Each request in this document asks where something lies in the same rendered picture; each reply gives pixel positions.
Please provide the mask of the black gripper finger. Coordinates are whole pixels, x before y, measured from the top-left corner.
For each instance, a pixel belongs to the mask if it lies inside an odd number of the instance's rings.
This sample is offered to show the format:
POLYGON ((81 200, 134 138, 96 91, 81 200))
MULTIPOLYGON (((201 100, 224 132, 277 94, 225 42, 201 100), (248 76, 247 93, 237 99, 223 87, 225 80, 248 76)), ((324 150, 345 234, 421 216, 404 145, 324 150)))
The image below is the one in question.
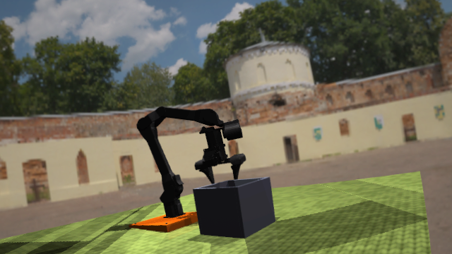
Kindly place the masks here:
MULTIPOLYGON (((243 163, 242 163, 243 164, 243 163)), ((239 175, 239 169, 240 169, 240 166, 242 165, 242 164, 240 164, 240 165, 232 165, 231 166, 231 168, 232 168, 232 170, 233 170, 233 175, 234 175, 234 180, 238 180, 238 175, 239 175)))
POLYGON ((207 176, 207 178, 211 182, 211 184, 215 184, 212 167, 208 167, 206 169, 202 169, 199 171, 203 172, 207 176))

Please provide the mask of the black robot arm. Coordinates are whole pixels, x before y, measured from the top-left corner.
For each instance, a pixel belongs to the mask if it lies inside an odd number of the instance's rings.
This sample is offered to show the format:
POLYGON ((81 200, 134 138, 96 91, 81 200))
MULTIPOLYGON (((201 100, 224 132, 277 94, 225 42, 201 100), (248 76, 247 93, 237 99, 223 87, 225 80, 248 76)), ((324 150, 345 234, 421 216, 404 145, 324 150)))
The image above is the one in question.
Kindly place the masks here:
MULTIPOLYGON (((209 128, 203 126, 199 132, 200 134, 205 133, 208 145, 223 142, 222 134, 227 140, 243 138, 243 135, 238 119, 224 123, 212 109, 189 110, 172 107, 158 107, 149 115, 138 120, 138 123, 136 124, 137 129, 141 133, 141 136, 148 142, 152 156, 162 176, 162 187, 165 191, 160 196, 160 199, 165 207, 166 216, 164 216, 164 218, 175 218, 186 214, 183 211, 181 200, 179 200, 180 194, 184 189, 184 183, 181 180, 181 176, 179 174, 175 175, 171 170, 160 142, 157 139, 156 127, 159 126, 165 118, 196 121, 207 126, 212 126, 209 128), (214 125, 222 128, 214 129, 214 125), (222 130, 222 134, 220 130, 222 130)), ((212 147, 212 150, 210 151, 207 151, 207 149, 203 150, 202 162, 205 168, 216 167, 221 160, 222 153, 217 150, 216 147, 212 147)))

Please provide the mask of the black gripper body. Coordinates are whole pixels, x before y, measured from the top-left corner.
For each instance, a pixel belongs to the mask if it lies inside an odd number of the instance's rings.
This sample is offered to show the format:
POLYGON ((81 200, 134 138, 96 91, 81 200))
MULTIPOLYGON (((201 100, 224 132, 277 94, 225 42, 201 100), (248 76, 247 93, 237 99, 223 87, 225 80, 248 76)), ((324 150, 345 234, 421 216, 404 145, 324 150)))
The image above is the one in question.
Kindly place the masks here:
MULTIPOLYGON (((218 165, 230 163, 234 166, 240 165, 246 161, 246 156, 244 154, 233 155, 232 157, 227 158, 228 156, 225 153, 225 144, 223 142, 214 145, 208 145, 207 151, 212 150, 212 147, 216 147, 216 149, 221 151, 222 153, 222 160, 218 162, 218 165)), ((196 170, 206 169, 202 160, 195 162, 195 168, 196 170)))

